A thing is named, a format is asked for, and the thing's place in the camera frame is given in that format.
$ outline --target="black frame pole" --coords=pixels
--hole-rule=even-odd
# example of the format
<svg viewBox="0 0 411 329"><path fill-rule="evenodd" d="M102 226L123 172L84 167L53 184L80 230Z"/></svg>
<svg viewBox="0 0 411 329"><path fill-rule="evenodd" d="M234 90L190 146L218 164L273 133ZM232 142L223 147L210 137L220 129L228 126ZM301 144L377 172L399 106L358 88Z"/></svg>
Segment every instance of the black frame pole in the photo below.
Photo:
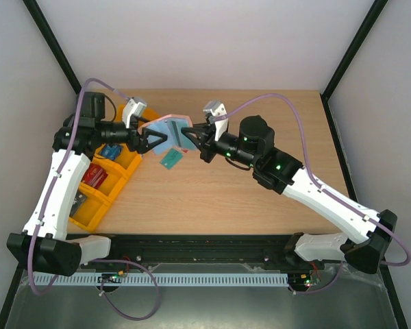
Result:
<svg viewBox="0 0 411 329"><path fill-rule="evenodd" d="M330 110L329 103L323 101L324 113L326 114L327 124L329 125L330 134L332 135L332 140L334 142L336 156L338 156L338 161L340 163L340 168L342 171L342 176L344 177L345 186L347 187L347 193L349 194L349 198L353 201L358 201L358 197L356 196L355 188L353 187L353 182L351 181L351 175L349 171L349 166L347 164L347 160L345 158L345 153L343 151L343 147L340 142L340 137L338 132L336 131L335 120L332 116L332 111Z"/></svg>
<svg viewBox="0 0 411 329"><path fill-rule="evenodd" d="M23 3L26 5L26 8L34 19L36 26L38 26L38 29L40 30L50 50L58 61L58 64L64 72L68 82L70 83L71 88L73 88L73 90L77 94L81 90L81 84L79 83L75 72L71 68L67 57L62 51L58 40L56 40L55 34L53 34L53 31L51 30L44 14L42 13L40 6L36 2L36 0L23 0Z"/></svg>
<svg viewBox="0 0 411 329"><path fill-rule="evenodd" d="M353 40L351 41L349 48L346 50L340 64L336 68L335 73L332 75L332 78L327 84L324 93L321 95L321 100L323 101L323 103L329 101L336 87L343 78L344 73L349 68L351 61L355 58L356 53L358 52L365 38L371 31L371 28L375 24L377 18L379 17L387 2L388 0L375 0L375 2L373 2L373 5L371 6L364 20L362 21L359 30L356 32Z"/></svg>

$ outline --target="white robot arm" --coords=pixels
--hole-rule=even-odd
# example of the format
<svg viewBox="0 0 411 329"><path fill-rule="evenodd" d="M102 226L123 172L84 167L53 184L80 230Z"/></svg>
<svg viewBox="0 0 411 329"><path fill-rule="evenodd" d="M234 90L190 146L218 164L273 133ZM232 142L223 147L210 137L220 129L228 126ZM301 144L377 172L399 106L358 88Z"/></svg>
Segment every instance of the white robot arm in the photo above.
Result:
<svg viewBox="0 0 411 329"><path fill-rule="evenodd" d="M377 271L391 237L372 221L393 231L395 214L364 207L317 177L311 179L300 161L274 147L274 130L260 116L243 119L239 135L234 136L226 131L228 119L214 122L211 118L227 114L219 101L210 102L204 111L207 123L182 128L201 151L201 159L210 162L219 154L243 164L253 169L253 177L263 187L305 204L341 229L339 234L294 234L286 246L288 262L346 260L360 271Z"/></svg>
<svg viewBox="0 0 411 329"><path fill-rule="evenodd" d="M111 240L106 236L90 235L86 238L66 240L67 223L73 205L74 196L87 168L90 166L95 150L103 143L124 143L130 151L146 153L153 147L167 140L165 134L144 129L142 135L137 132L136 115L142 114L143 100L132 99L125 109L123 122L102 121L105 117L105 95L103 93L85 93L79 118L76 138L65 165L58 173L58 167L66 155L66 148L71 138L69 117L64 126L55 134L52 163L46 184L32 216L26 223L22 234L10 234L8 249L18 262L27 267L29 241L41 225L37 234L36 248L33 254L34 271L71 276L80 264L96 258L104 258L110 252ZM149 143L148 136L157 136L158 140ZM51 191L52 180L56 179ZM48 196L47 205L42 212L42 204Z"/></svg>

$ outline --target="wooden table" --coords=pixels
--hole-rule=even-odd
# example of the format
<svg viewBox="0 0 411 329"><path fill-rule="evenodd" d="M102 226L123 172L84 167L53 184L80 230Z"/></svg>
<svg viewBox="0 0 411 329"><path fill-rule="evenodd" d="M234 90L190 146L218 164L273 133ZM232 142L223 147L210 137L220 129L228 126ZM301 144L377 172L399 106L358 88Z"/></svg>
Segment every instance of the wooden table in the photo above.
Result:
<svg viewBox="0 0 411 329"><path fill-rule="evenodd" d="M230 112L271 90L123 90L146 99L157 113L185 114L204 122L203 107L219 99ZM303 121L313 172L341 193L347 190L317 91L279 91L296 106ZM120 97L107 93L115 103ZM111 117L109 106L107 117ZM238 133L240 120L260 114L275 130L275 146L303 161L297 123L279 99L264 99L229 120ZM268 191L251 176L217 156L210 164L190 151L171 170L153 152L123 189L97 232L128 234L292 234L338 232L328 220L303 204ZM83 232L72 223L68 232Z"/></svg>

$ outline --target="red object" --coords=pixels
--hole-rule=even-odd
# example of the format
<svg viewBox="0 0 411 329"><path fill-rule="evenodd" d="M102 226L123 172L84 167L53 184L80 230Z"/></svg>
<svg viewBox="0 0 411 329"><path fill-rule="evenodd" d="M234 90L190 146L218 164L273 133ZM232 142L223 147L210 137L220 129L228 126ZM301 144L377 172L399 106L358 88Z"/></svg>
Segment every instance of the red object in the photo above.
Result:
<svg viewBox="0 0 411 329"><path fill-rule="evenodd" d="M128 256L124 256L122 258L128 260L129 262L131 261ZM129 273L129 264L126 263L126 274L128 274L128 273Z"/></svg>
<svg viewBox="0 0 411 329"><path fill-rule="evenodd" d="M320 281L321 281L321 276L320 276L320 272L318 271L318 267L316 267L314 262L309 262L309 263L312 265L312 267L314 267L316 276L318 276L318 279L320 279Z"/></svg>
<svg viewBox="0 0 411 329"><path fill-rule="evenodd" d="M91 187L98 189L107 177L108 174L104 171L102 175L100 175L99 178L91 185Z"/></svg>
<svg viewBox="0 0 411 329"><path fill-rule="evenodd" d="M101 186L102 182L107 178L107 176L108 174L101 166L92 163L82 177L82 182L91 187L97 188Z"/></svg>

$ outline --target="purple cable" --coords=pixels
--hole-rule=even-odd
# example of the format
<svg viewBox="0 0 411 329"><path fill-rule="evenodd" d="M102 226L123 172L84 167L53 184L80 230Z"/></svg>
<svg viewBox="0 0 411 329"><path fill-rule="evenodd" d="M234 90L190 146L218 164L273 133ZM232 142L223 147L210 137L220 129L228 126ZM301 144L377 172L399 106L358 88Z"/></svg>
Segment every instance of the purple cable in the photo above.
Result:
<svg viewBox="0 0 411 329"><path fill-rule="evenodd" d="M338 281L338 279L340 277L340 273L343 270L343 266L342 266L343 264L342 263L343 262L340 263L340 267L338 268L338 271L336 272L335 277L333 278L333 280L331 282L329 282L329 284L326 284L323 288L313 290L313 291L295 291L291 286L288 286L288 287L292 291L292 293L295 293L296 295L311 295L313 293L320 293L321 291L326 291L326 290L328 290L328 288L333 286L336 281Z"/></svg>
<svg viewBox="0 0 411 329"><path fill-rule="evenodd" d="M79 115L81 114L82 102L84 100L84 93L86 92L86 90L88 88L88 85L91 82L96 82L96 83L104 86L105 88L111 90L112 92L116 93L117 95L120 95L122 98L126 99L126 101L129 101L130 97L128 97L127 95L125 95L121 91L119 91L115 88L112 88L111 86L107 85L105 82L103 82L99 79L91 77L90 79L88 79L84 82L84 85L82 86L81 91L79 92L79 97L77 98L76 113L75 113L75 119L73 120L73 128L72 128L72 131L71 131L70 141L68 142L66 153L65 153L60 165L58 166L57 173L59 173L59 174L61 174L61 170L64 168L67 160L69 159L71 148L73 146L73 143L75 142L76 133L77 133L77 126L78 126L78 123L79 123ZM56 184L57 180L58 180L58 177L55 176L55 177L53 177L52 181L50 182L50 185L49 185L49 188L47 189L45 198L43 199L43 201L41 203L40 214L38 216L39 221L42 221L42 219L44 218L44 213L46 212L47 203L49 202L49 198L52 194L53 188L55 187L55 184ZM41 227L40 224L37 224L35 226L34 234L32 235L32 238L30 239L29 253L27 255L27 275L29 276L30 287L31 287L32 291L34 292L34 294L38 295L38 296L41 296L41 295L44 295L45 293L47 293L51 289L51 287L52 287L53 283L55 282L56 278L58 277L58 276L54 276L45 290L39 291L36 288L35 280L34 280L33 261L34 261L34 249L35 249L36 237L38 236L38 233L40 232L40 227Z"/></svg>
<svg viewBox="0 0 411 329"><path fill-rule="evenodd" d="M151 280L157 290L157 298L155 299L155 303L153 305L153 308L151 310L151 312L149 312L147 315L145 315L144 317L130 317L129 315L126 315L124 312L122 312L121 310L119 310L112 302L111 300L108 298L108 296L106 295L106 293L104 293L103 291L103 285L105 284L105 281L103 281L101 283L101 294L102 296L104 296L105 300L110 304L111 308L114 310L114 312L116 312L118 315L120 315L121 317L124 317L127 320L132 320L132 321L142 321L142 320L146 320L148 318L150 318L152 315L154 315L155 312L157 312L158 307L160 306L160 302L161 302L161 292L160 292L160 287L157 284L157 280L155 279L155 276L152 275L152 273L144 266L134 263L134 262L130 262L128 260L110 260L110 259L94 259L92 260L92 262L96 262L96 263L123 263L123 264L130 264L133 265L141 270L143 270L144 272L146 272L150 277Z"/></svg>
<svg viewBox="0 0 411 329"><path fill-rule="evenodd" d="M285 101L285 103L287 103L289 105L289 107L291 108L292 112L294 113L294 117L297 120L297 123L299 125L299 131L300 131L300 139L301 139L301 146L303 147L303 157L304 157L304 162L305 162L305 166L306 166L306 171L308 172L308 176L310 178L310 180L312 181L312 183L314 183L314 185L317 188L321 188L321 184L319 182L316 181L312 170L310 168L310 161L309 161L309 155L308 155L308 148L306 146L306 138L304 136L304 130L303 130L303 123L301 122L299 113L297 112L297 109L295 108L294 104L292 104L292 102L286 98L285 96L281 95L281 94L276 94L276 93L269 93L269 94L264 94L264 95L260 95L257 97L254 97L253 99L250 99L249 101L245 102L244 104L242 104L241 106L239 106L238 108L236 108L235 110L231 111L228 114L225 115L221 115L219 117L210 117L212 122L216 122L216 121L221 121L221 120L225 120L230 118L231 116L235 115L237 112L239 112L240 110L242 110L243 108L246 108L248 105L251 105L252 103L259 101L261 99L264 98L269 98L269 97L276 97L276 98L280 98L281 100ZM351 204L348 204L347 202L343 201L342 199L338 198L335 194L333 194L332 192L330 192L329 190L327 190L326 188L321 189L326 195L328 195L330 198L332 198L333 200L335 200L336 202L338 202L339 204L343 205L345 208L353 211L354 213L356 213L358 216L364 218L365 214L360 212L358 209L355 209ZM385 233L387 233L389 236L391 236L401 247L402 249L405 251L406 254L406 259L403 262L400 263L392 263L392 262L386 262L386 261L382 261L381 264L384 265L390 265L390 266L405 266L407 264L410 263L411 261L411 252L410 250L406 247L406 245L400 240L400 238L392 231L390 231L388 228L386 228L385 226L383 226L381 223L379 223L378 221L370 218L369 219L370 223L372 223L373 225L377 226L378 228L380 228L381 230L383 230Z"/></svg>

